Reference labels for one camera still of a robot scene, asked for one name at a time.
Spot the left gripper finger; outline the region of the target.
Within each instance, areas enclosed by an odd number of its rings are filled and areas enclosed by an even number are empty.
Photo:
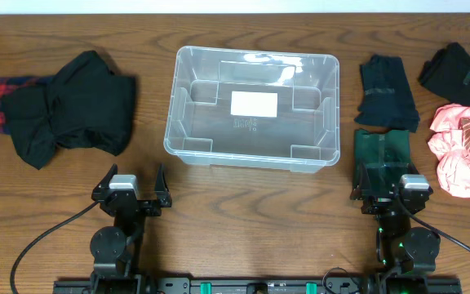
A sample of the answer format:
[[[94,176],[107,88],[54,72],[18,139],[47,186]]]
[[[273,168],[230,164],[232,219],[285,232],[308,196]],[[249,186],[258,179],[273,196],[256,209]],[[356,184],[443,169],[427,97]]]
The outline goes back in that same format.
[[[118,173],[118,165],[113,164],[107,174],[103,177],[103,179],[98,183],[95,187],[95,192],[102,192],[109,188],[109,182],[112,180],[113,176]]]
[[[154,186],[154,192],[158,200],[169,200],[170,191],[168,189],[164,174],[164,166],[161,164],[157,170],[157,177]]]

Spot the dark green garment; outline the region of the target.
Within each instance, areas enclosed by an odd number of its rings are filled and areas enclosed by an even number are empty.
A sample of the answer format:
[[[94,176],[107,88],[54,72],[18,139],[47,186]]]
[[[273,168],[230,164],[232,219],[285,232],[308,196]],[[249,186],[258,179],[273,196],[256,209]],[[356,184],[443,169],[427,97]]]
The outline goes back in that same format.
[[[384,134],[364,129],[355,131],[353,186],[359,183],[359,169],[366,166],[371,190],[387,194],[392,184],[399,182],[408,173],[410,140],[408,131],[391,130]]]

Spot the pink shirt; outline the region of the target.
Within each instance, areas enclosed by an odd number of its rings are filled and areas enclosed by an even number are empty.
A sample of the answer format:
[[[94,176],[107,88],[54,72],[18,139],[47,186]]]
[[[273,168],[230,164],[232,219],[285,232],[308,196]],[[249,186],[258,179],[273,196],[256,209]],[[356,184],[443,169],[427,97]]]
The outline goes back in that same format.
[[[428,147],[437,156],[440,187],[457,198],[470,198],[470,106],[440,107]]]

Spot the dark navy garment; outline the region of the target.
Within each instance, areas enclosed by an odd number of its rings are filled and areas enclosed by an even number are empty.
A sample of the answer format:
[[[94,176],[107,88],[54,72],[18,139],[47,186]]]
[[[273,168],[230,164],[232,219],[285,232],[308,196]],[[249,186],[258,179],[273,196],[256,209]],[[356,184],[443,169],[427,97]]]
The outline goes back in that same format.
[[[373,55],[360,73],[364,96],[354,121],[416,133],[420,117],[401,58]]]

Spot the black shirt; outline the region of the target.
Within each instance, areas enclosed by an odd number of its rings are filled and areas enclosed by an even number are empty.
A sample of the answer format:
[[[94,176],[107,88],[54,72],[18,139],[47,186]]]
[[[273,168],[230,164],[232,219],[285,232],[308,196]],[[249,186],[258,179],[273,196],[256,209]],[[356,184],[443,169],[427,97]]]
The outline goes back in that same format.
[[[136,79],[115,74],[95,51],[84,51],[49,82],[2,98],[16,153],[40,170],[56,150],[96,148],[118,156],[132,133]]]

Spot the red navy plaid shirt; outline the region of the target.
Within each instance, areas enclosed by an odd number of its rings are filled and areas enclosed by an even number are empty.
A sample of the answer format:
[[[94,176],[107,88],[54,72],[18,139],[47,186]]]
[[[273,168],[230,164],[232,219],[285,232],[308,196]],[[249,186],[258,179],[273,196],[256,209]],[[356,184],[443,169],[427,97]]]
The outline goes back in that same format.
[[[2,98],[11,94],[13,91],[27,86],[45,85],[53,79],[52,76],[46,77],[13,77],[13,78],[0,78],[0,134],[9,135],[10,130],[6,125],[5,115],[2,111]]]

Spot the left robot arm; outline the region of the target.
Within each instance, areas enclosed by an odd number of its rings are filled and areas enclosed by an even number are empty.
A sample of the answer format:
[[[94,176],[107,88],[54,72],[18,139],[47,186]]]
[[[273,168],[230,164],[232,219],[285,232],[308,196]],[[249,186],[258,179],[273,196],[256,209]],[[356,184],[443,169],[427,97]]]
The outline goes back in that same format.
[[[163,208],[172,206],[164,167],[157,170],[154,193],[153,199],[139,200],[136,176],[118,174],[117,165],[112,165],[93,189],[91,199],[113,217],[114,222],[112,226],[99,229],[91,238],[94,265],[90,294],[157,291],[154,281],[140,273],[138,264],[146,219],[160,216]]]

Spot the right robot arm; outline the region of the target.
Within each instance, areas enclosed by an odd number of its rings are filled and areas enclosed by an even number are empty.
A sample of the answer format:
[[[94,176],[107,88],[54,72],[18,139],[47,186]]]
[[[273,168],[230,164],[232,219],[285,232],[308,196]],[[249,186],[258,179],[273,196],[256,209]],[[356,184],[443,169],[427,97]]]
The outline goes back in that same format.
[[[362,202],[361,212],[378,224],[376,255],[384,267],[361,282],[361,293],[427,293],[426,274],[436,269],[441,238],[410,220],[425,208],[433,190],[411,163],[395,168],[399,177],[380,167],[359,163],[350,194]]]

